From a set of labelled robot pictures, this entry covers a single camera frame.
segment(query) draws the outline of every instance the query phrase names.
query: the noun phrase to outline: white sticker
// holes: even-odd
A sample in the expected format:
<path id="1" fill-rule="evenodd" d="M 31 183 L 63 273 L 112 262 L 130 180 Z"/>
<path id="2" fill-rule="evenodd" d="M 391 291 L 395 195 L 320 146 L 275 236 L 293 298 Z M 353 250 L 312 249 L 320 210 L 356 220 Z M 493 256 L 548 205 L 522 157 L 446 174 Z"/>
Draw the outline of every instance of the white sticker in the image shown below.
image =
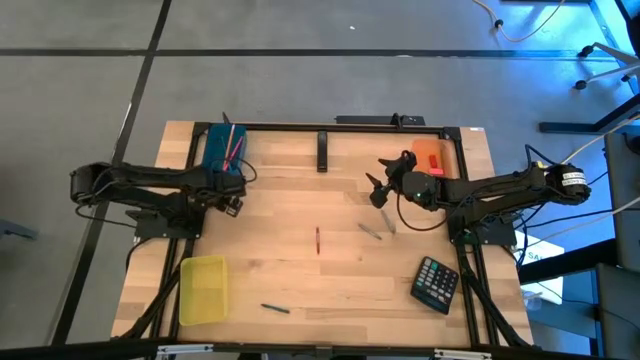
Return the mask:
<path id="1" fill-rule="evenodd" d="M 584 174 L 578 173 L 578 172 L 566 173 L 566 174 L 562 174 L 562 178 L 563 179 L 584 179 Z"/>
<path id="2" fill-rule="evenodd" d="M 562 180 L 562 186 L 569 186 L 569 185 L 587 185 L 587 182 L 585 181 L 585 179 Z"/>

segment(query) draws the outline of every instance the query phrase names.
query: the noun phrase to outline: concrete floor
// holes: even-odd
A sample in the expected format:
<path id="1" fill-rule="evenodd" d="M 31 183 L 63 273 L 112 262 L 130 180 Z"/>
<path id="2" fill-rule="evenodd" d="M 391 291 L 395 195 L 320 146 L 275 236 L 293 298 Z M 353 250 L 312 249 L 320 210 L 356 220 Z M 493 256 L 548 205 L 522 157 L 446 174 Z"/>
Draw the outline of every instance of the concrete floor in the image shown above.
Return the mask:
<path id="1" fill-rule="evenodd" d="M 553 10 L 488 3 L 513 36 Z M 146 48 L 160 5 L 4 1 L 0 47 Z M 172 5 L 160 47 L 577 51 L 585 42 L 604 41 L 589 8 L 578 4 L 566 5 L 539 35 L 519 44 L 496 38 L 490 27 L 489 16 L 470 0 L 183 0 Z M 110 158 L 141 63 L 137 57 L 0 57 L 0 218 L 40 231 L 36 242 L 0 241 L 0 348 L 47 341 L 86 224 L 73 214 L 68 173 Z M 336 115 L 397 111 L 423 115 L 433 125 L 485 127 L 496 172 L 506 173 L 525 166 L 524 143 L 561 160 L 588 141 L 541 134 L 536 124 L 593 122 L 627 100 L 629 87 L 615 80 L 571 89 L 585 74 L 616 66 L 499 58 L 156 58 L 125 160 L 152 164 L 167 120 L 220 121 L 226 111 L 238 121 L 332 122 Z M 575 159 L 588 177 L 606 169 L 601 148 Z M 609 206 L 605 178 L 587 203 L 550 205 L 536 219 Z M 108 217 L 125 219 L 120 207 Z M 544 237 L 568 225 L 532 233 Z M 604 221 L 554 242 L 573 249 L 612 234 L 611 221 Z M 131 238 L 128 229 L 105 226 L 70 341 L 108 338 Z M 586 296 L 579 290 L 585 281 L 567 280 L 565 295 Z M 563 346 L 583 351 L 576 342 Z"/>

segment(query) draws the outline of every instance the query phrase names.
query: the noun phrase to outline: calculator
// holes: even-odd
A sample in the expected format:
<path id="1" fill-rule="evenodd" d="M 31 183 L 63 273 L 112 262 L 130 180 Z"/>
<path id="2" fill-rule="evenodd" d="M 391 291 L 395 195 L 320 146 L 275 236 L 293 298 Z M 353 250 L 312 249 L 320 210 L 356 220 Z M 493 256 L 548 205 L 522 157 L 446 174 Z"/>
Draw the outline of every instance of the calculator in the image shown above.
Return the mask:
<path id="1" fill-rule="evenodd" d="M 449 305 L 459 277 L 455 271 L 430 257 L 425 257 L 413 280 L 411 296 L 438 312 L 449 314 Z"/>

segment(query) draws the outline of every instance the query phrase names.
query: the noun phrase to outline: yellow plastic bin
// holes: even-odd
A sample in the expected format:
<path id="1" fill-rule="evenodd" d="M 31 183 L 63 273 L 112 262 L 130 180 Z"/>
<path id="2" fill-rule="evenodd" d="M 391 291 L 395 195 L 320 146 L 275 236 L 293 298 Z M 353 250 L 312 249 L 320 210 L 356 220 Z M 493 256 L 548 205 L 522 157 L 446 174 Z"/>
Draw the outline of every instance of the yellow plastic bin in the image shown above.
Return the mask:
<path id="1" fill-rule="evenodd" d="M 180 325 L 219 322 L 227 312 L 224 256 L 185 259 L 180 265 Z"/>

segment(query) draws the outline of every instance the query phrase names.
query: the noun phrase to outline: white cable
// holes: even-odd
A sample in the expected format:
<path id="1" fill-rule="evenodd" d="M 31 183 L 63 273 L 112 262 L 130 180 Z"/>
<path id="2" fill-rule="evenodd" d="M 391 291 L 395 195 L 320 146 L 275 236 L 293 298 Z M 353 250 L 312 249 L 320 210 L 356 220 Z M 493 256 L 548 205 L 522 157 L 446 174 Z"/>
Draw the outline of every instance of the white cable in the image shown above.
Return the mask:
<path id="1" fill-rule="evenodd" d="M 562 164 L 566 164 L 566 163 L 567 163 L 567 161 L 571 160 L 573 157 L 575 157 L 576 155 L 578 155 L 578 153 L 580 153 L 580 151 L 582 151 L 582 150 L 586 149 L 587 147 L 589 147 L 589 146 L 590 146 L 591 144 L 593 144 L 594 142 L 596 142 L 596 141 L 598 141 L 598 140 L 602 139 L 603 137 L 605 137 L 605 135 L 611 134 L 612 132 L 614 132 L 614 131 L 616 131 L 616 130 L 620 129 L 621 127 L 623 127 L 623 126 L 625 126 L 625 125 L 627 125 L 627 124 L 629 124 L 629 123 L 631 123 L 631 122 L 633 122 L 633 121 L 635 121 L 635 120 L 637 120 L 637 119 L 639 119 L 639 118 L 640 118 L 640 115 L 636 115 L 636 116 L 632 117 L 631 119 L 627 119 L 627 120 L 625 120 L 625 121 L 621 122 L 620 124 L 618 124 L 618 126 L 614 127 L 613 129 L 611 129 L 611 130 L 607 131 L 606 133 L 604 133 L 604 134 L 602 134 L 602 135 L 600 135 L 600 136 L 596 137 L 595 139 L 593 139 L 593 140 L 589 141 L 588 143 L 586 143 L 586 144 L 582 145 L 582 147 L 580 147 L 578 150 L 576 150 L 576 151 L 574 151 L 573 153 L 571 153 L 571 155 L 567 156 L 567 158 L 566 158 L 566 159 L 562 160 Z"/>
<path id="2" fill-rule="evenodd" d="M 553 234 L 551 234 L 551 235 L 549 235 L 549 236 L 547 236 L 545 238 L 540 239 L 539 241 L 536 241 L 534 244 L 537 244 L 537 243 L 539 243 L 541 241 L 547 241 L 548 239 L 551 239 L 552 237 L 556 237 L 556 236 L 558 236 L 560 234 L 564 234 L 564 233 L 566 233 L 568 231 L 575 230 L 577 228 L 580 228 L 580 227 L 583 227 L 583 226 L 587 226 L 589 224 L 593 224 L 594 222 L 598 222 L 600 220 L 606 219 L 609 216 L 613 216 L 613 215 L 615 215 L 615 214 L 617 214 L 617 213 L 619 213 L 621 211 L 626 210 L 627 208 L 631 207 L 633 204 L 637 203 L 638 201 L 640 201 L 640 196 L 638 196 L 637 198 L 635 198 L 635 199 L 629 201 L 628 203 L 622 205 L 621 207 L 617 208 L 616 210 L 613 210 L 613 211 L 607 213 L 606 215 L 600 216 L 599 218 L 593 219 L 591 221 L 587 221 L 587 222 L 584 222 L 582 224 L 578 224 L 578 225 L 566 228 L 564 230 L 558 231 L 556 233 L 553 233 Z"/>
<path id="3" fill-rule="evenodd" d="M 497 20 L 499 19 L 499 18 L 498 18 L 498 16 L 496 15 L 496 13 L 495 13 L 495 12 L 493 12 L 493 10 L 491 10 L 491 8 L 490 8 L 487 4 L 483 3 L 483 2 L 482 2 L 482 1 L 480 1 L 480 0 L 472 0 L 472 1 L 473 1 L 474 3 L 476 3 L 476 4 L 480 5 L 480 6 L 482 6 L 485 10 L 487 10 L 487 12 L 489 12 L 489 15 L 491 15 L 491 17 L 492 17 L 492 19 L 493 19 L 494 23 L 495 23 L 495 21 L 497 21 Z M 543 26 L 544 26 L 544 25 L 545 25 L 549 20 L 551 20 L 551 18 L 553 17 L 553 15 L 555 15 L 555 14 L 556 14 L 556 12 L 558 12 L 558 10 L 559 10 L 559 9 L 560 9 L 560 7 L 562 6 L 562 4 L 564 4 L 564 2 L 565 2 L 565 1 L 566 1 L 566 0 L 560 0 L 560 3 L 558 3 L 558 6 L 556 7 L 556 9 L 555 9 L 555 10 L 553 10 L 553 12 L 551 13 L 551 15 L 549 15 L 549 17 L 548 17 L 545 21 L 543 21 L 543 22 L 542 22 L 542 24 L 540 24 L 540 26 L 538 26 L 538 28 L 537 28 L 537 29 L 533 30 L 533 32 L 532 32 L 531 34 L 527 35 L 527 36 L 521 37 L 521 38 L 519 38 L 519 39 L 512 39 L 512 38 L 510 38 L 510 37 L 509 37 L 509 36 L 504 32 L 504 29 L 502 29 L 502 25 L 498 25 L 498 29 L 500 30 L 500 32 L 502 33 L 502 35 L 504 35 L 504 38 L 505 38 L 505 39 L 507 39 L 508 41 L 511 41 L 511 42 L 514 42 L 514 43 L 515 43 L 515 42 L 525 41 L 525 40 L 527 40 L 528 38 L 530 38 L 530 37 L 532 37 L 533 35 L 535 35 L 535 33 L 537 33 L 540 29 L 542 29 L 542 27 L 543 27 Z"/>

